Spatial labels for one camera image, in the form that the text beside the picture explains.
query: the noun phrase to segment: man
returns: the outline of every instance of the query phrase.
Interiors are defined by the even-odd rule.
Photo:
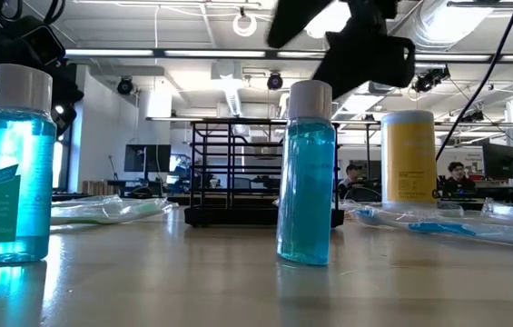
[[[459,162],[450,163],[448,171],[451,177],[446,181],[444,190],[448,192],[456,192],[457,190],[473,191],[476,188],[476,184],[466,177],[464,164]]]
[[[362,186],[363,181],[360,179],[363,174],[363,168],[361,166],[355,165],[353,163],[349,164],[345,169],[347,173],[347,177],[340,181],[338,189],[339,189],[339,197],[342,199],[347,194],[347,191],[351,187]]]

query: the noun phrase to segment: bottle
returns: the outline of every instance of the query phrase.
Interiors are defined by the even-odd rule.
[[[330,86],[320,81],[291,87],[276,251],[298,263],[329,262],[335,158],[331,94]]]
[[[0,263],[48,254],[56,125],[50,75],[0,64]]]
[[[393,212],[437,207],[434,115],[404,110],[381,119],[381,194]]]

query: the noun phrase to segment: white bottle cap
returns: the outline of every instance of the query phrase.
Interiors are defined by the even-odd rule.
[[[289,119],[322,118],[330,120],[332,88],[321,81],[301,81],[291,86]]]
[[[39,110],[50,114],[53,78],[19,64],[0,64],[0,108]]]

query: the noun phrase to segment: yellow container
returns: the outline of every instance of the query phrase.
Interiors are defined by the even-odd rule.
[[[435,207],[434,116],[421,110],[388,114],[381,120],[383,207]]]

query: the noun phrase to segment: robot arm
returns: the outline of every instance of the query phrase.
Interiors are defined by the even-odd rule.
[[[21,10],[14,18],[3,17],[3,3],[0,0],[0,64],[21,64],[53,77],[53,106],[61,105],[64,112],[60,114],[52,110],[51,116],[58,126],[58,135],[63,134],[76,117],[74,104],[84,96],[73,78],[66,76],[68,69],[62,60],[65,55],[63,45],[48,26],[48,21],[41,22],[32,16],[18,18]],[[62,10],[61,7],[55,15],[60,15]]]
[[[281,48],[298,35],[332,0],[279,0],[267,36]],[[351,18],[339,33],[327,33],[327,51],[313,79],[330,84],[333,98],[373,81],[406,87],[415,74],[415,45],[387,36],[386,18],[395,18],[397,0],[346,0]]]

